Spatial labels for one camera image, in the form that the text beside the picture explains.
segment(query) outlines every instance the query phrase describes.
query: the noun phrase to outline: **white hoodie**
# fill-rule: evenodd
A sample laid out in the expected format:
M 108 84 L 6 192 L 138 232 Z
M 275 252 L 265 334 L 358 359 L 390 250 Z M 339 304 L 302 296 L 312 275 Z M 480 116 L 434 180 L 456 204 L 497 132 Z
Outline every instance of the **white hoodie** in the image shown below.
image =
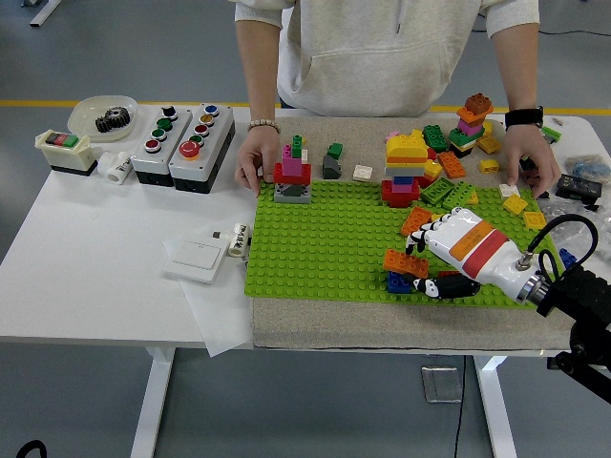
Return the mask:
M 242 0 L 236 21 L 282 28 L 278 93 L 288 105 L 413 116 L 443 94 L 481 11 L 489 36 L 538 23 L 537 0 Z

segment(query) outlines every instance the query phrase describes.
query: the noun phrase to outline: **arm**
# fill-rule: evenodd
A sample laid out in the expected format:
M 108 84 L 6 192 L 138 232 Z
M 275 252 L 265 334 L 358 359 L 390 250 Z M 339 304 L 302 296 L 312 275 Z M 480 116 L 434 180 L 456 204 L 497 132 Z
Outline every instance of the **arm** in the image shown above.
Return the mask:
M 236 34 L 248 90 L 250 119 L 275 119 L 280 29 L 265 22 L 238 21 Z M 280 137 L 273 127 L 253 128 L 238 151 L 235 179 L 258 195 L 257 170 L 263 165 L 263 178 L 272 181 L 279 149 Z
M 522 24 L 498 31 L 492 36 L 496 59 L 510 110 L 535 108 L 537 105 L 538 24 Z M 537 165 L 538 183 L 533 195 L 538 197 L 560 178 L 560 168 L 552 149 L 537 126 L 512 126 L 505 135 L 508 184 L 516 184 L 518 164 L 529 156 Z

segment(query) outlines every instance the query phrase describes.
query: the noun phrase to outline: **person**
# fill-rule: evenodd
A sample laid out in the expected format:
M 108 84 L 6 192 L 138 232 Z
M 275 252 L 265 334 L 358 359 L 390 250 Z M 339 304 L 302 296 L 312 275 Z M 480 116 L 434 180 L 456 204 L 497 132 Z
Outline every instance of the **person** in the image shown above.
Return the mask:
M 537 0 L 237 2 L 236 34 L 252 122 L 238 151 L 235 179 L 256 196 L 261 179 L 273 181 L 280 150 L 277 92 L 289 106 L 319 115 L 425 112 L 450 82 L 480 12 L 509 110 L 534 109 Z M 537 125 L 509 127 L 503 149 L 508 184 L 516 184 L 523 156 L 538 167 L 537 180 L 529 183 L 535 197 L 558 181 L 558 164 Z

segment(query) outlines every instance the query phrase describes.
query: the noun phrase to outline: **red stripe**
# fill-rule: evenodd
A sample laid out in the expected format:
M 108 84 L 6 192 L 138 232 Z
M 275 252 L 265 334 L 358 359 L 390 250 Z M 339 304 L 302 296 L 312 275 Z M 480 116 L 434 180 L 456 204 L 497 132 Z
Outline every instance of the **red stripe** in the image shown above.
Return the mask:
M 479 271 L 488 260 L 498 251 L 505 243 L 507 236 L 496 229 L 488 236 L 481 244 L 475 248 L 475 251 L 469 256 L 462 268 L 465 273 L 474 279 L 479 274 Z

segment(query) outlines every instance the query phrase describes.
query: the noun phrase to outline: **table leg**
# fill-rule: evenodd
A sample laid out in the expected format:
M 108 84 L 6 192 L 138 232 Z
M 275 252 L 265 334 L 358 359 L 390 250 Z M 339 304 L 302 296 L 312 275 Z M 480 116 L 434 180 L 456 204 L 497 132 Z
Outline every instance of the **table leg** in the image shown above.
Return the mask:
M 503 392 L 496 367 L 505 361 L 506 356 L 474 356 L 475 370 L 479 380 L 479 391 L 486 412 L 488 433 L 495 458 L 516 458 L 514 437 L 509 426 Z
M 61 0 L 49 0 L 49 3 L 43 7 L 43 9 L 33 18 L 30 22 L 32 27 L 40 27 L 42 23 L 49 17 L 49 15 L 57 8 L 57 5 L 61 3 Z
M 142 401 L 142 410 L 137 422 L 136 437 L 132 447 L 132 458 L 153 458 L 159 423 L 163 413 L 165 392 L 170 381 L 175 348 L 147 347 L 153 357 L 149 382 Z

